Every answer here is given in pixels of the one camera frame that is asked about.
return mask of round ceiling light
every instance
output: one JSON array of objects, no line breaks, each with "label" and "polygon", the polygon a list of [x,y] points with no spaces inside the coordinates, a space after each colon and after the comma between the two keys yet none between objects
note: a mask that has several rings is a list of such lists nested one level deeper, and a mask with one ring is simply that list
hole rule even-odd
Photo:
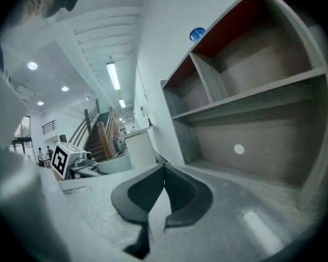
[{"label": "round ceiling light", "polygon": [[27,66],[30,70],[38,69],[38,65],[35,62],[29,62]]},{"label": "round ceiling light", "polygon": [[235,152],[237,154],[243,154],[244,153],[244,146],[242,146],[242,145],[235,145]]}]

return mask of person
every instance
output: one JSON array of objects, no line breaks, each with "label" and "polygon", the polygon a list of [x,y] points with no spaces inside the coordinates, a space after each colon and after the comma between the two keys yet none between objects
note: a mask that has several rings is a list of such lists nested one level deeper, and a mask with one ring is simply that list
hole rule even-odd
[{"label": "person", "polygon": [[49,146],[47,146],[47,148],[48,148],[48,151],[47,151],[46,154],[47,154],[47,155],[50,157],[50,159],[51,159],[51,158],[52,158],[52,155],[54,154],[54,151],[51,150]]},{"label": "person", "polygon": [[38,152],[38,160],[39,160],[39,167],[45,167],[44,166],[44,154],[42,152],[42,148],[39,148],[39,152]]}]

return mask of black railing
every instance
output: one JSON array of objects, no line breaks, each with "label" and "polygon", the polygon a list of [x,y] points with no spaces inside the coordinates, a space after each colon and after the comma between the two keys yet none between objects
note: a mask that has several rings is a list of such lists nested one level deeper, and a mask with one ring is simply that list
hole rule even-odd
[{"label": "black railing", "polygon": [[43,132],[44,132],[44,135],[45,135],[48,132],[56,130],[56,121],[55,120],[50,121],[49,123],[43,125],[42,127],[43,127]]}]

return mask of wooden stair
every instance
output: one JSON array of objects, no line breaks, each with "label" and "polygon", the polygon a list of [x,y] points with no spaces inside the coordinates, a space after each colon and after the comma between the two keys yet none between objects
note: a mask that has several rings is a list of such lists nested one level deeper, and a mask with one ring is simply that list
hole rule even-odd
[{"label": "wooden stair", "polygon": [[[108,116],[109,116],[109,112],[100,114],[97,122],[102,121],[104,124],[107,124]],[[95,123],[89,135],[89,139],[87,140],[84,150],[90,151],[92,153],[92,157],[94,157],[94,159],[97,162],[102,162],[107,160],[107,157],[106,154],[104,153],[101,139],[98,135],[97,125],[96,125],[97,122]]]}]

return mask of white ceiling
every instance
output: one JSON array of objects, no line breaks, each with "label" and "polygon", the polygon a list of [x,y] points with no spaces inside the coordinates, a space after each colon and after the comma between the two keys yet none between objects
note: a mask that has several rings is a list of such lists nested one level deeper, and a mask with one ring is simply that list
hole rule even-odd
[{"label": "white ceiling", "polygon": [[[27,63],[24,63],[11,76],[15,90],[22,85],[33,91],[34,95],[26,102],[30,110],[45,112],[70,97],[92,93],[90,86],[77,73],[57,42],[53,41],[42,48],[31,60],[37,63],[38,69],[29,70]],[[69,90],[63,92],[63,86]]]},{"label": "white ceiling", "polygon": [[[74,66],[75,71],[71,73],[71,77],[80,84],[80,89],[85,92],[89,90],[80,81],[84,79],[97,96],[107,102],[107,105],[115,110],[121,110],[118,111],[120,113],[128,112],[133,109],[136,74],[133,47],[142,10],[143,0],[78,0],[71,12],[62,9],[48,20],[35,20],[26,27],[15,29],[7,34],[2,41],[4,54],[7,54],[4,55],[5,66],[7,64],[13,80],[26,81],[27,78],[32,80],[30,71],[25,69],[27,61],[47,53],[48,61],[39,59],[37,62],[51,67],[54,65],[59,67],[65,63],[66,67],[58,68],[61,71],[71,71],[68,66]],[[51,42],[48,39],[57,41],[57,47],[62,48],[60,52],[63,56],[60,53],[49,54],[48,51],[53,49],[47,44]],[[114,90],[109,78],[106,63],[110,61],[115,62],[120,91]],[[45,89],[49,92],[44,92],[38,83],[32,86],[36,88],[33,90],[36,96],[40,94],[43,97],[41,100],[46,101],[45,108],[56,104],[57,100],[52,98],[60,96],[59,85],[64,79],[61,76],[60,80],[52,80],[56,77],[53,69],[50,72],[45,68],[44,71],[45,78],[51,78],[44,83]],[[119,99],[124,99],[126,109],[121,109]],[[36,103],[29,107],[33,110],[39,109]]]}]

